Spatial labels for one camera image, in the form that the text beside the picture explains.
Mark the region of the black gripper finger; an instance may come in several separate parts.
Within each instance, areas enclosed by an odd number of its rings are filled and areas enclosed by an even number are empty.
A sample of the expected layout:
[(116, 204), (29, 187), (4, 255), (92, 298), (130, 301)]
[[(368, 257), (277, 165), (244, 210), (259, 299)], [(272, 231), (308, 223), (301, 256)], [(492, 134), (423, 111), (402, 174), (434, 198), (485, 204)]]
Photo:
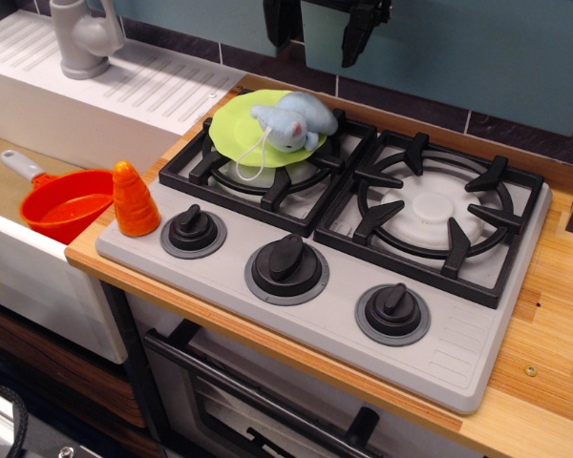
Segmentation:
[(263, 12), (268, 40), (281, 47), (300, 34), (300, 2), (264, 0)]
[(342, 38), (342, 68), (352, 67), (365, 50), (373, 30), (391, 19), (392, 1), (360, 0), (349, 8), (349, 21)]

